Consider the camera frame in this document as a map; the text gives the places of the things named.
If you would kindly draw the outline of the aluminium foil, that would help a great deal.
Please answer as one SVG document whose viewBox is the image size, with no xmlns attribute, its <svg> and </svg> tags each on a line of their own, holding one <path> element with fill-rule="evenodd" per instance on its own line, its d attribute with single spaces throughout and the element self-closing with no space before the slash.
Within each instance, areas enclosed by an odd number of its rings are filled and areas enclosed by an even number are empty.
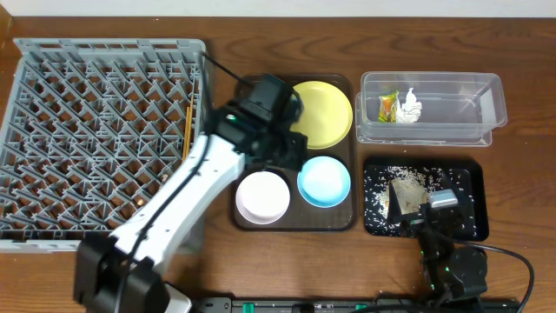
<svg viewBox="0 0 556 313">
<path fill-rule="evenodd" d="M 396 102 L 395 122 L 396 123 L 416 123 L 421 115 L 422 103 L 419 102 L 414 94 L 414 89 L 410 88 L 406 94 L 406 100 L 401 103 Z"/>
</svg>

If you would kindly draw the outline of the green snack wrapper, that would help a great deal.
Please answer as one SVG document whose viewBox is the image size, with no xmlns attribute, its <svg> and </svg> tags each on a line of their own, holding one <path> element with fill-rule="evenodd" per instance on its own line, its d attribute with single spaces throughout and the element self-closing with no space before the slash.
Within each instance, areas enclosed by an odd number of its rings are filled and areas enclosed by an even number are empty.
<svg viewBox="0 0 556 313">
<path fill-rule="evenodd" d="M 380 96 L 380 109 L 379 109 L 379 116 L 378 121 L 382 123 L 395 123 L 396 122 L 396 113 L 399 104 L 399 91 L 396 90 L 395 92 Z"/>
</svg>

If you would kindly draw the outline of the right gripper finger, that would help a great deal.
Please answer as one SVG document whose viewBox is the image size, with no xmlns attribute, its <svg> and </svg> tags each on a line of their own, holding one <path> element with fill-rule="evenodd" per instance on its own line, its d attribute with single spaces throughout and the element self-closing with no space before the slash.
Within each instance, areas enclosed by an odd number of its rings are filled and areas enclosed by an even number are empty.
<svg viewBox="0 0 556 313">
<path fill-rule="evenodd" d="M 388 185 L 390 223 L 410 223 L 420 218 L 420 206 L 427 202 L 427 190 L 418 182 L 395 178 Z"/>
<path fill-rule="evenodd" d="M 440 173 L 440 187 L 443 190 L 451 190 L 454 194 L 458 194 L 460 192 L 459 187 L 451 181 L 445 171 Z"/>
</svg>

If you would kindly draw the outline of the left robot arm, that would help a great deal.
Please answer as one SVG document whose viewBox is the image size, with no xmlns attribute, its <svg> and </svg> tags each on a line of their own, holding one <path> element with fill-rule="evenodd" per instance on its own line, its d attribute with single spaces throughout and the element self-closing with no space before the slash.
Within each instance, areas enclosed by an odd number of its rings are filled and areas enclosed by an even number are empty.
<svg viewBox="0 0 556 313">
<path fill-rule="evenodd" d="M 207 108 L 203 133 L 156 194 L 109 236 L 82 239 L 74 301 L 88 312 L 191 311 L 192 301 L 162 279 L 170 261 L 247 163 L 301 169 L 308 139 L 290 128 L 302 112 L 299 93 L 270 74 L 247 97 Z"/>
</svg>

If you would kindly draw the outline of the wooden chopstick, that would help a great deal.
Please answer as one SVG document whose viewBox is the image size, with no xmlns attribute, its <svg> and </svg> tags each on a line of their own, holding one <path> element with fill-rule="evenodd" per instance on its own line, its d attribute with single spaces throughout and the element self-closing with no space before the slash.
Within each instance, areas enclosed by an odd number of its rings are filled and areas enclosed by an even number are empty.
<svg viewBox="0 0 556 313">
<path fill-rule="evenodd" d="M 184 150 L 183 159 L 185 160 L 189 154 L 190 144 L 191 144 L 191 130 L 192 130 L 192 120 L 193 120 L 193 107 L 194 107 L 195 96 L 192 95 L 189 106 L 187 108 L 186 116 L 186 127 L 185 127 L 185 137 L 184 137 Z"/>
<path fill-rule="evenodd" d="M 189 106 L 186 108 L 186 123 L 184 129 L 184 141 L 183 141 L 183 153 L 182 153 L 182 160 L 185 161 L 190 148 L 190 132 L 191 132 L 191 122 L 192 122 L 192 109 Z"/>
</svg>

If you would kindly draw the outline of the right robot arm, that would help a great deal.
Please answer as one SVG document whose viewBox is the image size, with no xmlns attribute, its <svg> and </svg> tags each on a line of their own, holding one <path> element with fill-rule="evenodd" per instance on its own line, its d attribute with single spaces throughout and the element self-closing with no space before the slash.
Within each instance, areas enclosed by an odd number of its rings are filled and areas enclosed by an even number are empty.
<svg viewBox="0 0 556 313">
<path fill-rule="evenodd" d="M 407 203 L 403 195 L 398 183 L 388 184 L 387 220 L 418 240 L 424 275 L 431 288 L 425 302 L 440 307 L 486 292 L 486 253 L 481 248 L 458 247 L 453 238 L 456 230 L 464 229 L 473 217 L 470 199 L 444 173 L 440 175 L 439 190 L 417 199 L 416 211 L 402 211 Z"/>
</svg>

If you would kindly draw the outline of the light blue bowl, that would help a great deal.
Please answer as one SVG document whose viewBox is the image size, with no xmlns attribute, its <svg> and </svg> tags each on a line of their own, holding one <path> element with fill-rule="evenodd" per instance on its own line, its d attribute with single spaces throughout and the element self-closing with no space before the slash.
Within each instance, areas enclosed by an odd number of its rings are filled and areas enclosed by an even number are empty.
<svg viewBox="0 0 556 313">
<path fill-rule="evenodd" d="M 330 156 L 309 159 L 297 176 L 301 197 L 311 205 L 328 209 L 342 203 L 351 190 L 347 167 Z"/>
</svg>

